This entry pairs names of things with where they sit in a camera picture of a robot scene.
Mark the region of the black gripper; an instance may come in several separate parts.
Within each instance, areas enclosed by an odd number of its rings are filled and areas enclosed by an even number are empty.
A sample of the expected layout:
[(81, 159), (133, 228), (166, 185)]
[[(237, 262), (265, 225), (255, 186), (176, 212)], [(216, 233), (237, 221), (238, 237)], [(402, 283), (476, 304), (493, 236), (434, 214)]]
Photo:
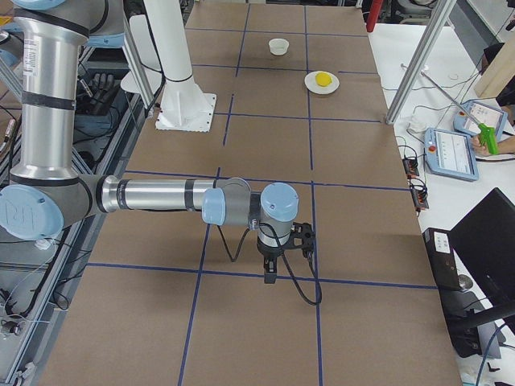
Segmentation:
[(266, 284), (274, 284), (278, 275), (277, 260), (284, 252), (284, 248), (282, 246), (269, 246), (258, 239), (257, 249), (264, 259), (264, 282)]

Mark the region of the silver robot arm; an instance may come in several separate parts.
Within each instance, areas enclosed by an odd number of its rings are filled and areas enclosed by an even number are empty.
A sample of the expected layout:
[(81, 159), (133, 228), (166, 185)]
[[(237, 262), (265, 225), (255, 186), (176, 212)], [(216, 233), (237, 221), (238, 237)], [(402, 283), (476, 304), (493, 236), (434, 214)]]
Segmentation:
[(243, 179), (119, 179), (72, 169), (72, 141), (80, 48), (124, 43), (120, 1), (17, 1), (23, 29), (21, 158), (1, 191), (1, 225), (23, 240), (58, 235), (75, 222), (117, 210), (198, 211), (217, 226), (257, 230), (264, 280), (277, 277), (277, 260), (291, 248), (299, 197), (272, 183), (252, 191)]

